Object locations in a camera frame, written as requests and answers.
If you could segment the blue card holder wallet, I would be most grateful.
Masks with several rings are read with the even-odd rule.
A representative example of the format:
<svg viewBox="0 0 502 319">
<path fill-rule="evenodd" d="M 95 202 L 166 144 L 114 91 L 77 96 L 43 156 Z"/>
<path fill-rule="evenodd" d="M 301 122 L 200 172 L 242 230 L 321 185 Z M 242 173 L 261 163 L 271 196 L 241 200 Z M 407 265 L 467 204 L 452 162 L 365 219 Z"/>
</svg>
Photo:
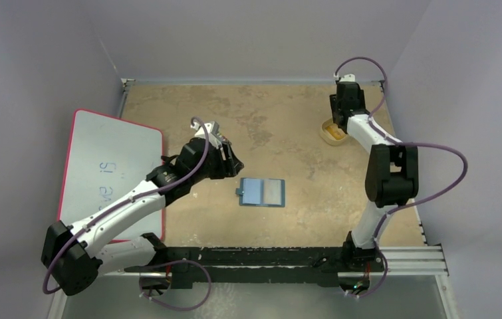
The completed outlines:
<svg viewBox="0 0 502 319">
<path fill-rule="evenodd" d="M 235 190 L 240 206 L 252 207 L 284 207 L 285 180 L 241 178 Z"/>
</svg>

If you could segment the beige oval card tray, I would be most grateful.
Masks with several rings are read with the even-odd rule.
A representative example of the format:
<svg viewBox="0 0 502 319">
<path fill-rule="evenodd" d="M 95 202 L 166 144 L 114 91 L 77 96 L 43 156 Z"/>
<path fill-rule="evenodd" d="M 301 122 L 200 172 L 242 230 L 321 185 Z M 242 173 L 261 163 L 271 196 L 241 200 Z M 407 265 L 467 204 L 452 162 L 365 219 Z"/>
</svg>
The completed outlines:
<svg viewBox="0 0 502 319">
<path fill-rule="evenodd" d="M 342 145 L 348 137 L 331 118 L 321 124 L 318 132 L 319 136 L 330 146 Z"/>
</svg>

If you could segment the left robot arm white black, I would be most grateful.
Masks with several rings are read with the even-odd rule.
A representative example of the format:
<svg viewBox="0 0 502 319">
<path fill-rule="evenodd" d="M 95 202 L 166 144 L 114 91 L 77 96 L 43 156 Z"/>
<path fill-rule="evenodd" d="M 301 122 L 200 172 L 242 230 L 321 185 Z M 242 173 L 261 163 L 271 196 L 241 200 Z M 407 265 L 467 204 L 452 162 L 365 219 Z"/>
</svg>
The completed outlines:
<svg viewBox="0 0 502 319">
<path fill-rule="evenodd" d="M 235 177 L 244 168 L 231 147 L 219 139 L 192 138 L 178 155 L 162 156 L 134 189 L 103 210 L 72 225 L 56 221 L 47 229 L 41 261 L 47 268 L 43 292 L 62 290 L 73 296 L 88 288 L 101 273 L 102 249 L 144 217 L 187 195 L 204 179 Z"/>
</svg>

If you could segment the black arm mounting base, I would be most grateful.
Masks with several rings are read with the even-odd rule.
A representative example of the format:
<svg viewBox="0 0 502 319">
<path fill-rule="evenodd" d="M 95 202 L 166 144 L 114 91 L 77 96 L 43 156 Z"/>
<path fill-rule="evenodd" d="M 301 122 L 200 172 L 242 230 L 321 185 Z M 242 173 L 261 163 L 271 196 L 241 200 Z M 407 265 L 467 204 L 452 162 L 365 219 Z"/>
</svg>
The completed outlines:
<svg viewBox="0 0 502 319">
<path fill-rule="evenodd" d="M 382 253 L 342 247 L 168 247 L 126 272 L 168 273 L 172 288 L 197 282 L 316 284 L 352 289 L 385 269 Z"/>
</svg>

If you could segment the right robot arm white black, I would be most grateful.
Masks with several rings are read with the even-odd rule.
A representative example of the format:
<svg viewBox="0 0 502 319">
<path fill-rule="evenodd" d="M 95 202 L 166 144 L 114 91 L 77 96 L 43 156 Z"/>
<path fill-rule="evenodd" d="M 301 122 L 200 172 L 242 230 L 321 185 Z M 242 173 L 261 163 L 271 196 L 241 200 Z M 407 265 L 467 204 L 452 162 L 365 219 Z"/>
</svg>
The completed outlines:
<svg viewBox="0 0 502 319">
<path fill-rule="evenodd" d="M 336 81 L 330 107 L 333 124 L 369 155 L 364 181 L 368 202 L 342 248 L 344 266 L 358 270 L 378 258 L 378 243 L 392 210 L 404 206 L 418 193 L 418 149 L 403 146 L 376 123 L 366 109 L 363 89 L 353 80 Z"/>
</svg>

